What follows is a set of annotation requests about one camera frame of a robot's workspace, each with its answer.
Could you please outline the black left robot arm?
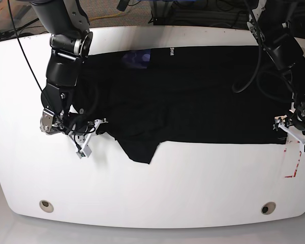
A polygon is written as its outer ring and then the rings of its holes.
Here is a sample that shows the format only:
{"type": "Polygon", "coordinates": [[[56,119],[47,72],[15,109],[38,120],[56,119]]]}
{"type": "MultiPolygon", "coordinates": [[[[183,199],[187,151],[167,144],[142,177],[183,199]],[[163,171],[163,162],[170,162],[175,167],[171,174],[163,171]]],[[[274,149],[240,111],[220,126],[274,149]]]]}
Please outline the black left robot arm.
{"type": "Polygon", "coordinates": [[[265,73],[277,76],[292,92],[294,111],[274,120],[274,129],[282,129],[299,142],[305,153],[305,56],[291,31],[291,16],[298,1],[245,1],[250,15],[247,26],[259,49],[271,58],[277,71],[262,68],[256,75],[257,85],[265,73]]]}

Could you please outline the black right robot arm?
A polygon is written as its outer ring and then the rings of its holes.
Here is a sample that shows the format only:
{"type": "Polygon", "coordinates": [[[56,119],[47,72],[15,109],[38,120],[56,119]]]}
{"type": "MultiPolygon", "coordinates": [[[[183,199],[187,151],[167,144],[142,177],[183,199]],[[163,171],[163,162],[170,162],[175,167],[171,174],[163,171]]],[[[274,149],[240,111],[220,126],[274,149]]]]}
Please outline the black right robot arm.
{"type": "Polygon", "coordinates": [[[68,136],[79,158],[92,153],[88,143],[101,119],[90,119],[97,106],[95,98],[89,109],[70,112],[82,65],[89,54],[93,33],[79,1],[31,1],[35,13],[51,34],[51,56],[46,70],[46,86],[41,92],[44,107],[41,131],[47,135],[68,136]]]}

